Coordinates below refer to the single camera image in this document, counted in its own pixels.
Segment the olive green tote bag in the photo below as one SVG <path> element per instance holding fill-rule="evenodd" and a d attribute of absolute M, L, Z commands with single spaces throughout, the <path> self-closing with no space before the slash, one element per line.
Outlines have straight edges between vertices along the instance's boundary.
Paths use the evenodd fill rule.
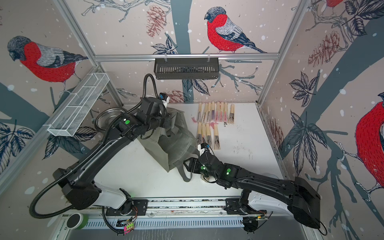
<path fill-rule="evenodd" d="M 167 172 L 176 168 L 188 183 L 192 177 L 186 175 L 183 162 L 199 155 L 197 139 L 189 131 L 183 111 L 168 107 L 167 112 L 171 116 L 170 127 L 148 131 L 139 142 L 161 167 Z"/>

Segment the colourful floral folding fan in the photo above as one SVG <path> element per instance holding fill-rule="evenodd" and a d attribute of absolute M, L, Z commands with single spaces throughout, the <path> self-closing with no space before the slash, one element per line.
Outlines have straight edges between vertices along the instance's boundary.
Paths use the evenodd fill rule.
<path fill-rule="evenodd" d="M 211 146 L 214 144 L 214 135 L 212 134 L 212 130 L 214 129 L 216 122 L 206 123 L 206 141 Z"/>

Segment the grey white folding fan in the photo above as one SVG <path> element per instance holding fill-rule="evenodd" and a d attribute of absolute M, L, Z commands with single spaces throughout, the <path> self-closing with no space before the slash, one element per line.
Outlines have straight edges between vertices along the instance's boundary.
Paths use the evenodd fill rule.
<path fill-rule="evenodd" d="M 235 105 L 231 104 L 229 118 L 228 118 L 228 123 L 233 125 L 234 121 L 235 121 Z"/>

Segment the purple folding fan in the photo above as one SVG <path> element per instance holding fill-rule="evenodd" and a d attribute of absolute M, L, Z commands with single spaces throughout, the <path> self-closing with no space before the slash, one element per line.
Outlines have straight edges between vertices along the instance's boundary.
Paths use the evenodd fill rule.
<path fill-rule="evenodd" d="M 211 121 L 215 121 L 216 117 L 216 103 L 211 102 Z"/>

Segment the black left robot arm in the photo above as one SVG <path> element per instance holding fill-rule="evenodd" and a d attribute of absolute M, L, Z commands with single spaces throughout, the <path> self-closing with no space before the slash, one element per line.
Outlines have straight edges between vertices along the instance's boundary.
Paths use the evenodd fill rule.
<path fill-rule="evenodd" d="M 170 126 L 171 117 L 166 110 L 168 101 L 166 94 L 158 98 L 143 98 L 138 109 L 123 113 L 111 122 L 100 147 L 94 147 L 83 160 L 68 169 L 54 172 L 55 179 L 64 177 L 59 185 L 76 210 L 102 206 L 128 211 L 131 197 L 124 189 L 105 187 L 95 182 L 94 178 L 120 150 L 138 137 Z"/>

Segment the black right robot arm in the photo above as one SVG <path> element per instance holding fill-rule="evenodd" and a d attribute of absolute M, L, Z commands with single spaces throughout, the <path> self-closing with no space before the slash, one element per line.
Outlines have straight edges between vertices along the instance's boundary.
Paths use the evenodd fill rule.
<path fill-rule="evenodd" d="M 280 180 L 252 173 L 233 164 L 225 164 L 205 149 L 198 158 L 183 162 L 188 172 L 214 178 L 214 183 L 225 189 L 241 189 L 238 201 L 226 200 L 224 210 L 230 215 L 265 215 L 264 210 L 255 210 L 249 205 L 249 195 L 257 192 L 284 203 L 300 224 L 313 229 L 321 228 L 320 195 L 304 179 Z"/>

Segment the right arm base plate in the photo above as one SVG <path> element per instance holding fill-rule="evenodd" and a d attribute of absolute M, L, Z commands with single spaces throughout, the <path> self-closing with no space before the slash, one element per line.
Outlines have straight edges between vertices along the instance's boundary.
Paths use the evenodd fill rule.
<path fill-rule="evenodd" d="M 228 215 L 266 215 L 266 210 L 257 211 L 251 208 L 248 204 L 240 203 L 239 198 L 227 198 L 225 199 L 226 206 L 224 210 Z"/>

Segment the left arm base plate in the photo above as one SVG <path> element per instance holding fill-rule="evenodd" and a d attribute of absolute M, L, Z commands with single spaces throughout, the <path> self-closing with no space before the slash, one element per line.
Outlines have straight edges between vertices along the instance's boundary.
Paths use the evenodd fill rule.
<path fill-rule="evenodd" d="M 122 216 L 145 216 L 148 208 L 149 200 L 147 199 L 133 199 L 128 204 L 123 205 L 119 209 L 107 207 L 105 211 L 108 217 L 122 217 Z"/>

